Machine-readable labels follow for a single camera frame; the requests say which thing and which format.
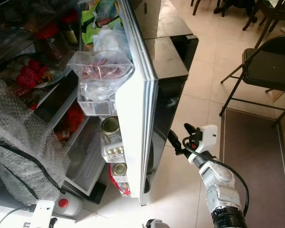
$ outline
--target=tiled floor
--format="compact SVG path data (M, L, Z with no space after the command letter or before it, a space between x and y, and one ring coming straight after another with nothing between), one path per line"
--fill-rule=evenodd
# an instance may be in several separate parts
M193 16L190 0L172 0L192 32L198 36L199 45L191 65L189 79L181 97L172 129L179 138L186 136L184 122L195 126L215 124L219 126L219 112L236 79L223 85L220 80L241 63L245 48L253 47L262 27L252 24L242 31L247 21L245 10L231 7L226 16L214 15L214 0L202 0L197 15ZM281 35L281 22L265 39ZM238 98L273 105L270 95L263 88L241 84ZM275 117L273 110L232 101L236 109ZM219 143L213 154L219 155ZM167 143L154 181L150 202L145 207L137 199L123 198L109 186L100 205L84 202L76 227L141 227L148 219L158 218L171 228L213 227L205 200L205 188L201 184L196 167L183 157L176 157Z

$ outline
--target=green package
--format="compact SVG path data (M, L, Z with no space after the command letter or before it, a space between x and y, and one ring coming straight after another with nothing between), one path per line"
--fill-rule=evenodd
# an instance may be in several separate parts
M100 0L81 14L81 36L85 45L93 42L93 35L97 35L103 25L112 29L115 23L121 22L115 0Z

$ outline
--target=refrigerator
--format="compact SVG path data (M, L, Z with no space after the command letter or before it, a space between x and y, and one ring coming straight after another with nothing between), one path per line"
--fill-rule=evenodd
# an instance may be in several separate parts
M76 0L66 2L56 17L74 6L80 9ZM198 39L169 0L117 0L117 4L134 72L107 105L110 109L113 104L112 115L118 116L128 197L137 198L143 206L152 191ZM25 33L13 40L10 51L0 52L0 61L30 47L30 36ZM68 67L62 72L64 78L40 99L34 111L53 129L77 97L76 74ZM95 198L93 192L104 191L97 180L105 166L100 124L108 116L85 116L65 143L71 162L62 189L89 200Z

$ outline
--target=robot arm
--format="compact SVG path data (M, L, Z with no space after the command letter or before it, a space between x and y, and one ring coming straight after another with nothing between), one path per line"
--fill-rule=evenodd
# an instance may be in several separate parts
M206 201L214 227L247 228L239 194L234 187L234 174L221 164L217 164L208 151L216 144L217 126L207 125L195 129L186 123L185 128L190 134L190 137L183 140L185 149L181 148L181 143L173 131L170 131L168 139L177 155L184 154L190 164L195 164L199 168L199 174L206 187Z

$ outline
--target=refrigerator door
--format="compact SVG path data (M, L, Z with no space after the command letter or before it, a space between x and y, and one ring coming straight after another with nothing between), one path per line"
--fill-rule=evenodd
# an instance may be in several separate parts
M181 55L175 48L173 40L178 43L182 40L184 44L188 44L187 35L192 35L188 27L176 34L177 39L172 39L170 32L155 32L155 27L167 32L169 26L164 24L164 18L168 18L168 15L164 15L165 9L169 6L172 6L169 8L172 11L175 9L169 1L118 0L118 4L135 72L116 92L116 109L131 197L138 198L139 203L145 205L187 79L190 66L185 67L182 60L186 58L191 62L195 48L191 48L194 50L191 55ZM142 28L142 20L148 18L146 14L150 11L157 14L151 18L158 24L152 24L152 36L150 33L144 34L145 30Z

